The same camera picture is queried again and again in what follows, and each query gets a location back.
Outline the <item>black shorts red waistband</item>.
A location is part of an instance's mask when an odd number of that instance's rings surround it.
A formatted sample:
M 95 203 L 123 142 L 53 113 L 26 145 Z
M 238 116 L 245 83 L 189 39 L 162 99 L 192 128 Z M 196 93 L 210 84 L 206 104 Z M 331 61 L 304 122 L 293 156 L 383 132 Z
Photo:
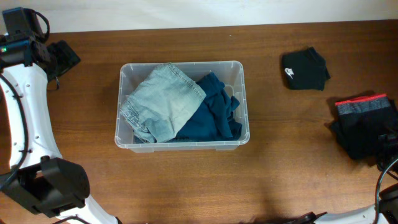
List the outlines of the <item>black shorts red waistband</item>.
M 353 160 L 371 157 L 378 135 L 397 133 L 397 107 L 386 94 L 337 101 L 335 106 L 338 119 L 330 129 Z

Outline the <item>light blue jeans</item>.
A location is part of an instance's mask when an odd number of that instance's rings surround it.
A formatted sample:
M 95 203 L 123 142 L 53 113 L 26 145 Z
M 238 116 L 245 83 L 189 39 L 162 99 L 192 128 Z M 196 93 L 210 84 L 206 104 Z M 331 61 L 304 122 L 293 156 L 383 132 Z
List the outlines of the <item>light blue jeans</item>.
M 178 67 L 163 63 L 126 98 L 120 112 L 141 141 L 162 143 L 176 137 L 205 97 Z

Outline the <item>black shirt white logo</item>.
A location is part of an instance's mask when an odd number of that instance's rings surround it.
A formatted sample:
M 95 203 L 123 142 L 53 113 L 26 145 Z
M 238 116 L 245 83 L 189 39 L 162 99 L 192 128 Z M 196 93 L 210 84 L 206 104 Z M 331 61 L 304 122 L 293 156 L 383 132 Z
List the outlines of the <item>black shirt white logo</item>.
M 314 47 L 284 54 L 281 62 L 291 90 L 323 91 L 325 82 L 331 78 L 326 60 Z

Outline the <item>clear plastic storage container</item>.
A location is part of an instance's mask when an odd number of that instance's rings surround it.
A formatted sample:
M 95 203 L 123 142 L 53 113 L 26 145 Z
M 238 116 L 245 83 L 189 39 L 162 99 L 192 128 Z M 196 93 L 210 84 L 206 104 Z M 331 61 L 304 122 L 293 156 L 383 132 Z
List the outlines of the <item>clear plastic storage container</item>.
M 189 151 L 212 149 L 216 151 L 235 150 L 246 144 L 250 139 L 248 107 L 244 68 L 239 61 L 215 62 L 175 62 L 183 73 L 194 81 L 213 72 L 225 84 L 228 96 L 234 96 L 239 101 L 239 106 L 234 111 L 234 119 L 242 124 L 241 136 L 236 141 L 200 141 L 200 142 L 167 142 L 167 143 L 141 143 L 135 137 L 133 128 L 127 123 L 120 113 L 120 107 L 136 87 L 145 80 L 158 63 L 127 63 L 120 69 L 118 109 L 114 141 L 117 147 L 129 149 L 136 153 L 156 151 Z

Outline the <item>teal blue shirt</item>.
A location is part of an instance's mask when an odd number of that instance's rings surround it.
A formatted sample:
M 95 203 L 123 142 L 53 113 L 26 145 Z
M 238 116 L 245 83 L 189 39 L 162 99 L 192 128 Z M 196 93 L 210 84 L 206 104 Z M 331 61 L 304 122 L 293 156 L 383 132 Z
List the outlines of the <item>teal blue shirt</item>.
M 239 100 L 229 96 L 225 84 L 211 72 L 197 84 L 206 97 L 172 139 L 173 142 L 235 141 L 241 137 L 242 124 L 234 119 Z

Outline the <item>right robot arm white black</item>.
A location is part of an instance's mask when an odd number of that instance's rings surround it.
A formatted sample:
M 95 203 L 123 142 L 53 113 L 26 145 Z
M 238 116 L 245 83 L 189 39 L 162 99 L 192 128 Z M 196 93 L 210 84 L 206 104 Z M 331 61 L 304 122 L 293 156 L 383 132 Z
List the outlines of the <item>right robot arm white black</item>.
M 397 133 L 384 133 L 377 136 L 376 145 L 371 147 L 371 155 L 377 159 L 381 174 L 377 180 L 375 203 L 368 207 L 346 213 L 313 212 L 302 215 L 291 224 L 393 224 L 397 223 L 397 184 L 381 190 L 383 179 L 390 171 L 397 172 Z

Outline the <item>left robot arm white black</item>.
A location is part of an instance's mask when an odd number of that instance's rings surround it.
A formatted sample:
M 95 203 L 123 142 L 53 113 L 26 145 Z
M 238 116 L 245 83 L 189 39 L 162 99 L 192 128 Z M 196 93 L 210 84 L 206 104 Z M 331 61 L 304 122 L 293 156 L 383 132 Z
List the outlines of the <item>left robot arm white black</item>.
M 56 58 L 27 36 L 1 44 L 1 89 L 11 131 L 10 171 L 1 192 L 35 215 L 68 223 L 119 223 L 91 196 L 84 168 L 58 150 L 47 105 L 48 69 Z

